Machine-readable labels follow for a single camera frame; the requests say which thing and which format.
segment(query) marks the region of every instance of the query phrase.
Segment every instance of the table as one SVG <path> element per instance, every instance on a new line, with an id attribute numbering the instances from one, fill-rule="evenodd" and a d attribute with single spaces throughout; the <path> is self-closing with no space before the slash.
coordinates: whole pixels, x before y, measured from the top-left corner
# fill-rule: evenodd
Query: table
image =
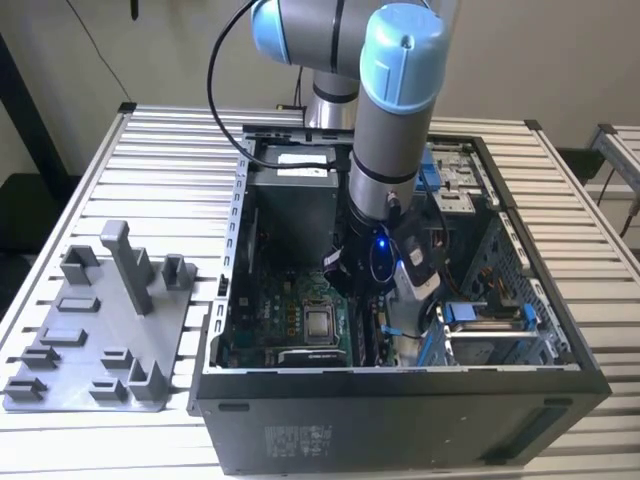
<path id="1" fill-rule="evenodd" d="M 299 112 L 271 110 L 225 110 L 222 118 L 238 139 L 243 123 L 302 121 Z M 613 395 L 523 470 L 366 478 L 640 478 L 640 265 L 544 132 L 527 125 L 436 118 L 431 130 L 484 139 Z M 222 477 L 202 420 L 189 417 L 185 406 L 199 330 L 216 291 L 236 158 L 207 110 L 138 105 L 117 115 L 0 323 L 0 385 L 16 373 L 14 359 L 62 284 L 58 264 L 68 245 L 88 244 L 106 256 L 99 233 L 106 219 L 119 218 L 129 222 L 132 246 L 144 245 L 152 259 L 180 252 L 199 268 L 167 409 L 7 414 L 0 407 L 0 473 L 30 479 L 47 472 L 65 480 Z"/>

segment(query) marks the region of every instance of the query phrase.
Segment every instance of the white label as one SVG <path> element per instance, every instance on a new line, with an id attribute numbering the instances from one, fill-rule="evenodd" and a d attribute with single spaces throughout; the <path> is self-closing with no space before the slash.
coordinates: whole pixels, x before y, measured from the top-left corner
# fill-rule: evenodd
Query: white label
<path id="1" fill-rule="evenodd" d="M 303 155 L 297 153 L 283 153 L 278 157 L 278 163 L 287 165 L 292 163 L 327 163 L 325 155 Z M 278 175 L 283 177 L 326 177 L 326 170 L 321 168 L 292 168 L 290 170 L 278 170 Z"/>

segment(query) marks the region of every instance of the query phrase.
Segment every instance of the gray plastic holder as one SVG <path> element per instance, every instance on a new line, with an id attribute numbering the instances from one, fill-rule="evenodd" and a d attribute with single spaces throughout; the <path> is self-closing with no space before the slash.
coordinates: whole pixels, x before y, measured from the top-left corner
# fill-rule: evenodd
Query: gray plastic holder
<path id="1" fill-rule="evenodd" d="M 126 223 L 112 223 L 105 230 L 107 243 L 115 238 L 115 250 L 126 252 Z M 196 267 L 179 255 L 161 263 L 150 262 L 144 249 L 129 253 L 124 260 L 121 255 L 120 265 L 97 259 L 94 264 L 90 247 L 69 249 L 63 260 L 63 266 L 72 265 L 63 270 L 67 281 L 35 341 L 19 357 L 18 374 L 4 388 L 6 410 L 164 407 Z M 125 281 L 123 271 L 137 280 Z M 135 282 L 151 304 L 145 315 L 136 309 L 140 292 L 130 291 Z"/>

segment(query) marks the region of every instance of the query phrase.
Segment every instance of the black computer chassis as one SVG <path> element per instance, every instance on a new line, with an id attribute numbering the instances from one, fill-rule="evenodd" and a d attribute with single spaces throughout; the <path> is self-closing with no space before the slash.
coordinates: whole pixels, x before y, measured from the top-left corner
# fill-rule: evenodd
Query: black computer chassis
<path id="1" fill-rule="evenodd" d="M 265 139 L 348 143 L 350 132 L 245 127 Z M 611 390 L 479 137 L 473 144 L 565 331 L 580 371 L 250 372 L 203 374 L 200 338 L 189 413 L 202 415 L 226 474 L 432 470 L 524 465 Z"/>

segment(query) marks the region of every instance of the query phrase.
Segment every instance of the robotic arm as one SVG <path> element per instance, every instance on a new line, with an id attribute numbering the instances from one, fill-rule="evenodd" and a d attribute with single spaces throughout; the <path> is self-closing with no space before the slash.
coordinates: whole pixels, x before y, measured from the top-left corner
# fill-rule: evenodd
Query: robotic arm
<path id="1" fill-rule="evenodd" d="M 349 176 L 351 231 L 325 259 L 327 278 L 343 292 L 340 286 L 350 285 L 353 294 L 372 284 L 388 290 L 395 276 L 415 293 L 437 278 L 420 225 L 407 210 L 444 81 L 445 23 L 422 2 L 380 0 L 260 0 L 251 18 L 257 49 L 273 60 L 361 82 Z M 385 253 L 392 273 L 381 281 L 372 264 Z M 371 272 L 366 281 L 355 279 L 359 270 Z M 345 275 L 350 278 L 340 279 Z M 437 284 L 431 282 L 426 295 Z"/>
<path id="2" fill-rule="evenodd" d="M 444 22 L 421 2 L 380 0 L 262 0 L 251 18 L 268 57 L 361 80 L 351 200 L 377 221 L 404 213 L 444 81 Z"/>

